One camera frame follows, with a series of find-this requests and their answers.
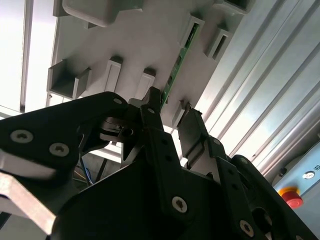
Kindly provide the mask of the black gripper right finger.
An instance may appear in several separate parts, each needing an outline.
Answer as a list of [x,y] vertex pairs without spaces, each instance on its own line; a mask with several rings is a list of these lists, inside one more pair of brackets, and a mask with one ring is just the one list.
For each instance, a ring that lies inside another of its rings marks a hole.
[[202,114],[190,109],[178,127],[186,167],[207,175],[222,190],[231,240],[299,240],[301,222],[259,171],[242,155],[229,158],[210,136]]

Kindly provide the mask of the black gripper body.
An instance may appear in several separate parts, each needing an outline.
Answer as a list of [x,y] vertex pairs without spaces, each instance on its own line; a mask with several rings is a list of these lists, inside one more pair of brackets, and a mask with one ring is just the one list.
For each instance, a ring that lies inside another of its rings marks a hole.
[[236,240],[220,186],[184,169],[194,217],[162,213],[152,169],[135,162],[72,197],[54,221],[53,240]]

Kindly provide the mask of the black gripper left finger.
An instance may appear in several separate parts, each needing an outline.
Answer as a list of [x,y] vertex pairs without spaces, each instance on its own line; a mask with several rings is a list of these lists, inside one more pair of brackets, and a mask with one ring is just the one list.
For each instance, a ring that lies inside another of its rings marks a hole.
[[190,195],[172,137],[160,117],[161,93],[151,87],[140,106],[113,92],[43,108],[0,122],[0,195],[33,220],[55,220],[74,196],[62,186],[81,156],[123,143],[125,167],[146,162],[161,212],[189,221]]

